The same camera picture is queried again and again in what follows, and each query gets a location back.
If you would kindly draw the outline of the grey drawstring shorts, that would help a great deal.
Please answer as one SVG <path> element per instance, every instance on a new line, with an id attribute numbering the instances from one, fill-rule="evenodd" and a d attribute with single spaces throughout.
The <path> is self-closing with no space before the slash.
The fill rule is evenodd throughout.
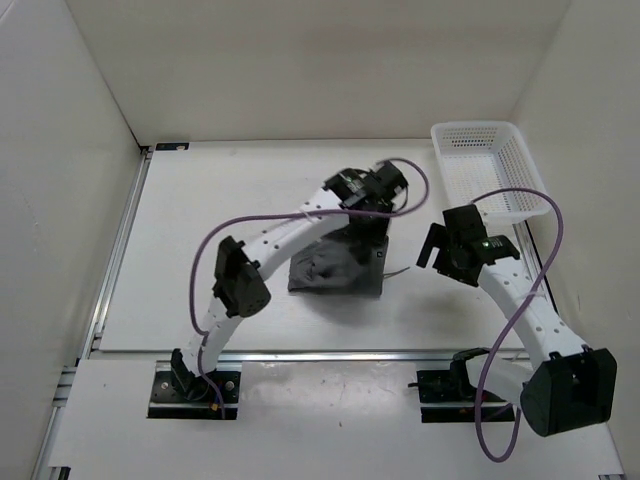
<path id="1" fill-rule="evenodd" d="M 378 298 L 385 280 L 407 271 L 385 269 L 388 244 L 385 233 L 332 232 L 291 258 L 288 291 Z"/>

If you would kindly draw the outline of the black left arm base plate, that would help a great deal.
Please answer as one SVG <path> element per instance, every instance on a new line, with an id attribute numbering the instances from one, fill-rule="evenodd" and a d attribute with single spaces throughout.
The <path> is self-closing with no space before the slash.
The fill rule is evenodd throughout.
<path id="1" fill-rule="evenodd" d="M 222 400 L 209 383 L 197 379 L 194 389 L 185 393 L 168 366 L 160 365 L 154 372 L 147 417 L 172 420 L 233 421 L 238 416 L 241 372 L 215 371 L 210 375 Z"/>

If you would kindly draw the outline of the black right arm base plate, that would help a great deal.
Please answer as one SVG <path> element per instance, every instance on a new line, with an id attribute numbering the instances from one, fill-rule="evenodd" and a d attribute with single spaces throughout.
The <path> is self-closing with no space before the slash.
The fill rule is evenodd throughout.
<path id="1" fill-rule="evenodd" d="M 473 423 L 475 390 L 461 394 L 447 370 L 418 370 L 407 384 L 416 390 L 423 424 Z M 490 392 L 482 394 L 481 417 L 484 422 L 509 423 L 515 420 L 514 408 Z"/>

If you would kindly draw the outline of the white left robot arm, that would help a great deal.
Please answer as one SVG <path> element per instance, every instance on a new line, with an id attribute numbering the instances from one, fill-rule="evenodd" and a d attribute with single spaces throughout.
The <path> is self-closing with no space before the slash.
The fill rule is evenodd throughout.
<path id="1" fill-rule="evenodd" d="M 203 318 L 189 309 L 194 339 L 171 356 L 174 385 L 188 400 L 208 392 L 218 358 L 242 320 L 271 300 L 270 277 L 289 266 L 289 290 L 329 295 L 382 291 L 384 258 L 395 198 L 408 182 L 392 163 L 333 175 L 299 209 L 272 214 L 274 226 L 244 242 L 219 243 L 212 298 Z"/>

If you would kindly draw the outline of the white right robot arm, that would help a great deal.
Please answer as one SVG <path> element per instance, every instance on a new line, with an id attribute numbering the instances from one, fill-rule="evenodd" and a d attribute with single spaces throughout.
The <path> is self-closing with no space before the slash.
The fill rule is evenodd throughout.
<path id="1" fill-rule="evenodd" d="M 468 242 L 443 225 L 430 226 L 417 264 L 441 275 L 479 287 L 511 317 L 524 302 L 529 305 L 513 329 L 531 366 L 510 366 L 495 359 L 483 372 L 463 365 L 449 375 L 449 387 L 470 400 L 485 385 L 518 407 L 528 425 L 547 437 L 608 421 L 611 417 L 617 362 L 606 348 L 593 349 L 559 317 L 552 305 L 533 293 L 519 250 L 505 236 L 489 237 L 474 228 Z"/>

